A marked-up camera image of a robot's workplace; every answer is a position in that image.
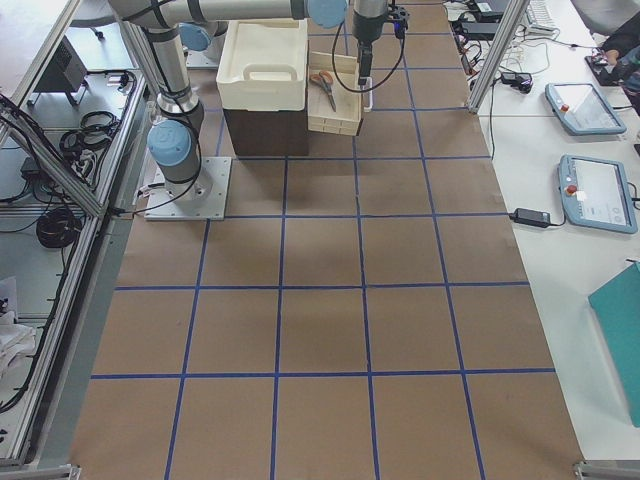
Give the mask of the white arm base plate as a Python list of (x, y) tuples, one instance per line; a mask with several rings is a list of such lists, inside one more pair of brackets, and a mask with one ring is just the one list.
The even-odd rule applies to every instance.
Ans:
[(214, 47), (204, 51), (185, 50), (185, 60), (188, 69), (218, 69), (222, 50)]
[(231, 157), (204, 157), (194, 185), (166, 183), (156, 166), (153, 183), (161, 183), (149, 192), (143, 212), (149, 221), (199, 221), (225, 218)]

